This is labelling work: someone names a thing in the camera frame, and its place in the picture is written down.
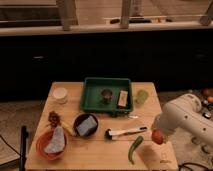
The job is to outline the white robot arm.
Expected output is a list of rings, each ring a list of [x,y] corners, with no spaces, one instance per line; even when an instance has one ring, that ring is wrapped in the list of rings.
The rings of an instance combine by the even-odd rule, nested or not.
[[[167,141],[175,130],[180,127],[202,142],[213,146],[213,121],[200,114],[202,104],[194,94],[184,94],[170,100],[162,107],[153,123],[152,130],[159,130]]]

